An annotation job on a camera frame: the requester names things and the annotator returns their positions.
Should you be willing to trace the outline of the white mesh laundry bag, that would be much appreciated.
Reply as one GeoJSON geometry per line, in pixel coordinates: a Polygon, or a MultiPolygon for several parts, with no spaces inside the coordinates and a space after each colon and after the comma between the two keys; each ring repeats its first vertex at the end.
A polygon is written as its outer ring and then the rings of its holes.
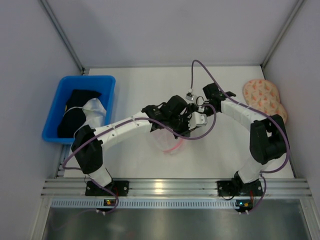
{"type": "Polygon", "coordinates": [[[150,133],[150,136],[155,147],[164,154],[175,154],[185,141],[183,138],[175,138],[171,132],[165,129],[155,130],[150,133]]]}

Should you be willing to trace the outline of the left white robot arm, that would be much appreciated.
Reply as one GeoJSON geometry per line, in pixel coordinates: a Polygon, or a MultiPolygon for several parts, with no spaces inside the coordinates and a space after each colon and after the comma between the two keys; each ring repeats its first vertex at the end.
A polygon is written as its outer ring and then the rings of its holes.
{"type": "Polygon", "coordinates": [[[174,137],[189,137],[192,129],[190,120],[198,110],[194,103],[187,103],[178,95],[172,96],[160,105],[147,105],[138,113],[102,127],[81,127],[76,135],[72,153],[82,173],[92,182],[107,190],[114,184],[113,178],[104,166],[107,149],[139,134],[150,133],[168,127],[174,137]]]}

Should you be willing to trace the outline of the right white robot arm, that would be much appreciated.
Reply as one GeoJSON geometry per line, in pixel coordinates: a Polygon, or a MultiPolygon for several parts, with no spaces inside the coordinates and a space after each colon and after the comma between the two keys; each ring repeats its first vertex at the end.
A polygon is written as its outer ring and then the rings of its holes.
{"type": "Polygon", "coordinates": [[[267,164],[289,155],[290,145],[283,118],[278,114],[267,116],[239,103],[234,93],[222,92],[215,83],[202,90],[207,102],[218,112],[233,118],[249,131],[250,157],[231,180],[218,181],[218,195],[225,200],[238,196],[261,196],[263,191],[259,178],[267,164]]]}

